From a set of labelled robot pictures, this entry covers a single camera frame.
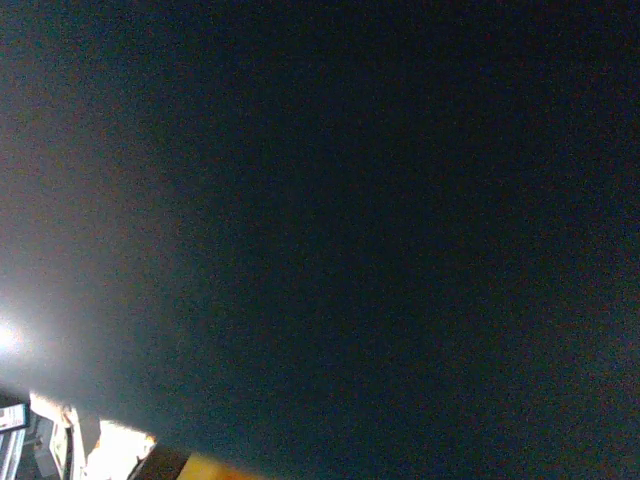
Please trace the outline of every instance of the bright light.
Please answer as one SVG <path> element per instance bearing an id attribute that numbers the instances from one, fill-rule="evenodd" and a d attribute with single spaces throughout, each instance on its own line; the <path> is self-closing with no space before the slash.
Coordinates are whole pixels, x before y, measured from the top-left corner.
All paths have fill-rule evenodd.
<path id="1" fill-rule="evenodd" d="M 20 346 L 20 335 L 8 325 L 0 325 L 0 353 L 15 352 Z"/>

